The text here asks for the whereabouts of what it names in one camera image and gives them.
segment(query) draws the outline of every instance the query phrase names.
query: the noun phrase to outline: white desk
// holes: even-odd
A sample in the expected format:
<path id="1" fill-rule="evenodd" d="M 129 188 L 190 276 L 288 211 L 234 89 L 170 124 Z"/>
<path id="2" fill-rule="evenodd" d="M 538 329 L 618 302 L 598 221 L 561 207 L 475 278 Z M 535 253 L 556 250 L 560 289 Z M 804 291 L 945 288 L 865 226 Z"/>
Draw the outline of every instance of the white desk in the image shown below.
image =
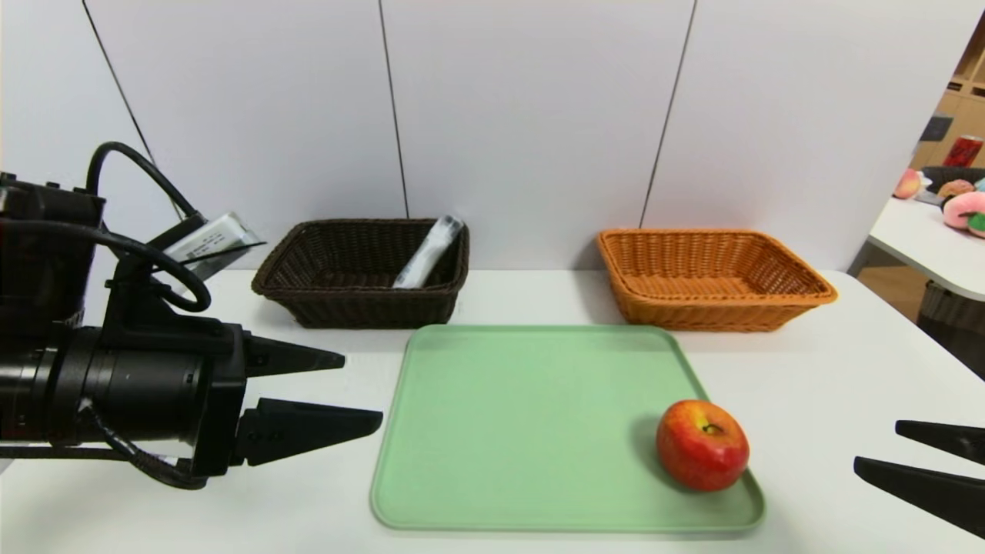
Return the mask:
<path id="1" fill-rule="evenodd" d="M 394 531 L 368 505 L 375 435 L 260 467 L 205 490 L 166 488 L 117 462 L 16 461 L 0 478 L 3 554 L 25 552 L 981 552 L 981 539 L 863 482 L 856 454 L 985 477 L 985 467 L 897 437 L 893 422 L 985 424 L 985 383 L 854 279 L 774 333 L 675 333 L 711 398 L 743 424 L 766 497 L 755 531 L 699 536 Z M 306 331 L 211 281 L 210 314 L 256 334 L 349 355 L 343 370 L 251 380 L 275 398 L 389 409 L 410 331 Z M 621 322 L 597 272 L 474 271 L 454 323 Z"/>
<path id="2" fill-rule="evenodd" d="M 944 225 L 941 208 L 891 198 L 869 241 L 949 291 L 985 301 L 985 239 Z"/>

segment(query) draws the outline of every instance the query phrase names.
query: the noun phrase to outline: white wall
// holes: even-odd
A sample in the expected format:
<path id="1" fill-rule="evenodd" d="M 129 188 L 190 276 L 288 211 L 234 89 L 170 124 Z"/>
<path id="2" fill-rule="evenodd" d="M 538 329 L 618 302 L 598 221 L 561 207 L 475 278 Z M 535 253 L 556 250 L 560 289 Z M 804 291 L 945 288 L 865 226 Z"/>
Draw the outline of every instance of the white wall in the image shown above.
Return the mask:
<path id="1" fill-rule="evenodd" d="M 384 0 L 412 217 L 477 268 L 601 267 L 636 227 L 692 0 Z"/>
<path id="2" fill-rule="evenodd" d="M 985 8 L 946 4 L 699 0 L 643 225 L 847 269 Z"/>
<path id="3" fill-rule="evenodd" d="M 2 25 L 4 171 L 85 186 L 90 155 L 102 142 L 143 150 L 80 0 L 5 0 Z M 102 175 L 99 193 L 109 199 L 105 219 L 115 232 L 148 240 L 177 222 L 166 197 L 126 158 L 111 155 Z M 98 248 L 87 322 L 101 320 L 102 282 L 113 266 Z"/>
<path id="4" fill-rule="evenodd" d="M 364 0 L 88 0 L 159 166 L 206 217 L 406 217 L 379 8 Z"/>
<path id="5" fill-rule="evenodd" d="M 596 229 L 642 215 L 689 3 L 550 1 L 384 1 L 412 215 L 463 213 L 476 267 L 590 263 Z M 376 4 L 291 2 L 90 6 L 151 149 L 210 215 L 274 242 L 307 219 L 402 216 Z M 644 224 L 752 227 L 846 267 L 983 7 L 700 0 Z M 4 169 L 78 184 L 99 142 L 139 144 L 81 4 L 4 8 Z M 172 223 L 113 160 L 110 226 Z"/>

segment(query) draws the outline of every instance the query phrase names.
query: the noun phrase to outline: green tray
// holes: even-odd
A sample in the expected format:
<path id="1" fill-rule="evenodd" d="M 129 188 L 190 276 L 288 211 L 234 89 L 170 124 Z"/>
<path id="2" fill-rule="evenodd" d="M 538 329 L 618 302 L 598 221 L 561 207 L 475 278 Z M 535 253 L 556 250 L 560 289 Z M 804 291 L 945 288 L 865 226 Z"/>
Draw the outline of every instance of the green tray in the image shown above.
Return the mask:
<path id="1" fill-rule="evenodd" d="M 661 468 L 661 413 L 707 398 L 649 326 L 432 325 L 407 345 L 371 502 L 401 529 L 710 532 L 761 522 L 748 471 L 698 493 Z"/>

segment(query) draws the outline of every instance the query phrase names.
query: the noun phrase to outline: robotic arm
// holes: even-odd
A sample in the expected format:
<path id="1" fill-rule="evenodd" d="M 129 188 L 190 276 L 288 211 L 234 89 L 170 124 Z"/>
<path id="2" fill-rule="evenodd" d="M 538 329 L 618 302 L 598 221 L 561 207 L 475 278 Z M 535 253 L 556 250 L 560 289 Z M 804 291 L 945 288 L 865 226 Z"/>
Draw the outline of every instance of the robotic arm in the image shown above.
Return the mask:
<path id="1" fill-rule="evenodd" d="M 144 169 L 185 219 L 146 244 L 111 233 L 98 183 L 112 151 Z M 150 162 L 119 143 L 97 149 L 85 189 L 0 173 L 0 458 L 123 460 L 164 484 L 200 489 L 231 465 L 379 428 L 380 412 L 269 398 L 240 416 L 249 378 L 342 368 L 345 358 L 176 313 L 202 312 L 211 297 L 187 267 L 202 258 L 179 262 L 164 250 L 206 223 Z M 102 327 L 80 326 L 96 244 L 118 261 Z M 157 271 L 194 300 L 158 281 Z M 133 444 L 175 439 L 194 448 L 177 464 Z"/>

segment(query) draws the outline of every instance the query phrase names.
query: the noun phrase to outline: orange wicker basket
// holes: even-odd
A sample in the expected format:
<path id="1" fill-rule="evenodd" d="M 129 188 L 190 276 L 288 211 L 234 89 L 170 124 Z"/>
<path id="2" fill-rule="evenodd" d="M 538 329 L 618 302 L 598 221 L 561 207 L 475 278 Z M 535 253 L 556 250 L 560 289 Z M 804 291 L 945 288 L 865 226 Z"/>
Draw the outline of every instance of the orange wicker basket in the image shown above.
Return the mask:
<path id="1" fill-rule="evenodd" d="M 771 331 L 838 298 L 804 260 L 754 231 L 611 230 L 598 245 L 630 323 Z"/>

